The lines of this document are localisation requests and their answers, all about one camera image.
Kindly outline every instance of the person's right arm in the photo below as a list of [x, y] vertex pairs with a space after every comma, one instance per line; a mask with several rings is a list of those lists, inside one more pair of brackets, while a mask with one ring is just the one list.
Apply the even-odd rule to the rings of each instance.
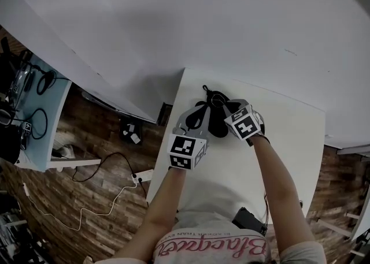
[[287, 248], [305, 241], [315, 241], [299, 204], [293, 179], [269, 142], [252, 136], [264, 181], [277, 248], [281, 254]]

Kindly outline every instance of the black and white marker cube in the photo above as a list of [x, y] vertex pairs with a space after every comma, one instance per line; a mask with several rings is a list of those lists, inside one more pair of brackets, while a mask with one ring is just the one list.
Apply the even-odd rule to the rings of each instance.
[[250, 104], [227, 117], [225, 122], [229, 127], [229, 131], [240, 140], [248, 139], [261, 130]]
[[167, 153], [171, 166], [194, 169], [206, 153], [207, 140], [170, 134]]

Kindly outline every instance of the wooden floor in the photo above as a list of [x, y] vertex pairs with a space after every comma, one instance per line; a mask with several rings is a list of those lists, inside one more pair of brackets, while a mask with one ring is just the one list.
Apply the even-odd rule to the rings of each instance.
[[[123, 153], [135, 172], [154, 168], [165, 127], [143, 125], [143, 144], [134, 146], [119, 139], [119, 119], [103, 108], [85, 101], [73, 87], [67, 97], [58, 125], [55, 146], [74, 144], [87, 155], [105, 157], [113, 152]], [[72, 181], [73, 169], [61, 173], [48, 170], [39, 173], [24, 170], [2, 162], [2, 187], [17, 197], [23, 216], [30, 228], [47, 241], [49, 253], [55, 263], [82, 263], [89, 255], [95, 261], [110, 257], [135, 234], [146, 212], [144, 191], [141, 188], [124, 191], [111, 216], [97, 217], [83, 213], [80, 231], [69, 230], [50, 216], [41, 215], [25, 196], [21, 187], [26, 183], [31, 198], [45, 213], [52, 213], [63, 223], [77, 228], [79, 210], [86, 207], [97, 213], [110, 210], [111, 201], [123, 186], [133, 185], [131, 171], [125, 160], [114, 156], [107, 160], [98, 173], [85, 183]], [[96, 166], [79, 168], [76, 179], [90, 176]], [[358, 155], [338, 156], [336, 149], [325, 147], [320, 177], [308, 214], [308, 222], [316, 239], [324, 246], [328, 263], [347, 263], [354, 246], [341, 235], [316, 224], [322, 218], [347, 228], [348, 211], [359, 214], [364, 203], [359, 199], [363, 192], [362, 176], [365, 163]], [[267, 238], [277, 259], [273, 228]]]

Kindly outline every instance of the electrical outlet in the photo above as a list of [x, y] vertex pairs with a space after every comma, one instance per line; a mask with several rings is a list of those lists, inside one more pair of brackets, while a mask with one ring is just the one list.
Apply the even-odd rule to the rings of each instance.
[[145, 172], [132, 174], [132, 180], [135, 184], [139, 183], [139, 178], [141, 178], [141, 182], [150, 181], [151, 177], [153, 176], [154, 170], [146, 170]]

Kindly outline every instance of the white table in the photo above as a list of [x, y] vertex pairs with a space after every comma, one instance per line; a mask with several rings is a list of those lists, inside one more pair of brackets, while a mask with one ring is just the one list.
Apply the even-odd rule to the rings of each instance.
[[335, 232], [338, 232], [344, 236], [349, 237], [350, 240], [355, 240], [360, 235], [362, 235], [364, 232], [366, 232], [368, 229], [370, 229], [370, 191], [368, 191], [366, 195], [366, 199], [364, 202], [364, 206], [362, 207], [361, 214], [353, 215], [353, 214], [346, 213], [345, 216], [357, 220], [357, 223], [352, 231], [339, 228], [321, 219], [318, 219], [317, 223], [319, 223], [321, 226], [325, 226]]
[[[32, 64], [38, 65], [45, 72], [53, 70], [56, 72], [57, 77], [63, 77], [62, 74], [42, 61], [36, 55], [33, 55], [30, 61]], [[20, 168], [45, 172], [45, 170], [50, 168], [61, 169], [67, 167], [73, 168], [75, 166], [99, 164], [101, 161], [99, 158], [61, 159], [51, 157], [51, 151], [53, 149], [54, 137], [56, 135], [59, 118], [72, 82], [69, 80], [56, 80], [54, 85], [46, 90], [44, 94], [38, 95], [36, 88], [41, 76], [42, 74], [40, 72], [35, 72], [34, 82], [30, 91], [28, 92], [28, 95], [24, 94], [26, 98], [21, 99], [22, 104], [20, 104], [18, 107], [20, 111], [17, 113], [17, 118], [25, 119], [37, 108], [42, 108], [47, 114], [47, 132], [40, 140], [34, 140], [32, 137], [29, 138], [28, 147], [25, 151], [21, 150], [16, 165]], [[33, 129], [35, 129], [37, 132], [43, 132], [45, 130], [45, 117], [42, 112], [38, 111], [29, 122], [32, 124]]]
[[[166, 172], [168, 136], [179, 116], [198, 101], [202, 89], [218, 90], [230, 99], [246, 99], [262, 114], [266, 134], [287, 166], [307, 215], [319, 176], [324, 147], [325, 113], [302, 102], [215, 73], [185, 69], [158, 155], [147, 201], [154, 198]], [[265, 215], [264, 185], [254, 148], [230, 133], [223, 139], [209, 134], [210, 147], [193, 172], [188, 172], [180, 210], [216, 211], [233, 218], [246, 207], [259, 220]]]

